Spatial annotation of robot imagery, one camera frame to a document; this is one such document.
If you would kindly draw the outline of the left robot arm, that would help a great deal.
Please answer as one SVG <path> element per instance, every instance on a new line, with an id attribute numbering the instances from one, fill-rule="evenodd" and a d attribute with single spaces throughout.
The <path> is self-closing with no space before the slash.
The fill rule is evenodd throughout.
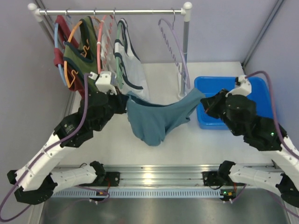
<path id="1" fill-rule="evenodd" d="M 122 93 L 112 95 L 96 91 L 86 95 L 77 112 L 62 119 L 42 149 L 23 168 L 8 172 L 9 182 L 16 186 L 16 200 L 36 205 L 70 187 L 103 184 L 106 171 L 98 161 L 63 172 L 54 172 L 53 168 L 93 138 L 93 133 L 101 131 L 115 114 L 126 113 L 127 100 Z"/>

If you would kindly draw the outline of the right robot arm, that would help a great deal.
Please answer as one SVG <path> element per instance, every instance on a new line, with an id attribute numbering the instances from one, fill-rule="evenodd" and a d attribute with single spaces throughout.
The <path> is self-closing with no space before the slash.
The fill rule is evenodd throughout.
<path id="1" fill-rule="evenodd" d="M 269 157 L 282 173 L 259 171 L 224 161 L 217 171 L 223 185 L 244 183 L 265 189 L 281 197 L 288 204 L 299 206 L 299 152 L 282 126 L 274 120 L 259 116 L 256 102 L 243 95 L 233 95 L 222 89 L 216 95 L 201 99 L 205 113 L 221 119 L 234 136 Z"/>

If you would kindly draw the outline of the teal tank top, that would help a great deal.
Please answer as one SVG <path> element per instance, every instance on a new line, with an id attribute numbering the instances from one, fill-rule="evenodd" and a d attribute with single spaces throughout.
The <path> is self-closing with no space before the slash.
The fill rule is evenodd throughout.
<path id="1" fill-rule="evenodd" d="M 194 88 L 178 102 L 159 105 L 129 92 L 127 115 L 133 134 L 148 146 L 160 145 L 173 129 L 190 121 L 190 115 L 205 97 Z"/>

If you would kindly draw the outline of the lavender plastic hanger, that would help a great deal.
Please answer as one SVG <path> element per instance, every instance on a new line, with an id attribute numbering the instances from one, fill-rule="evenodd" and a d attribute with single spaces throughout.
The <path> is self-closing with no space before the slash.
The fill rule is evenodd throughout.
<path id="1" fill-rule="evenodd" d="M 172 35 L 172 38 L 173 38 L 173 41 L 174 41 L 176 47 L 174 47 L 174 48 L 172 47 L 169 38 L 166 36 L 166 31 L 165 31 L 164 27 L 162 26 L 162 22 L 164 22 L 166 24 L 166 26 L 168 27 L 169 32 Z M 180 44 L 180 41 L 178 39 L 178 35 L 174 29 L 174 23 L 170 22 L 169 20 L 167 20 L 165 18 L 160 18 L 158 21 L 158 27 L 162 34 L 163 40 L 166 44 L 166 47 L 170 53 L 170 56 L 175 64 L 175 66 L 177 67 L 178 74 L 183 79 L 181 81 L 181 84 L 184 84 L 185 88 L 190 89 L 191 84 L 190 84 L 189 70 L 188 70 L 187 63 L 186 63 L 186 57 L 185 57 L 183 48 Z"/>

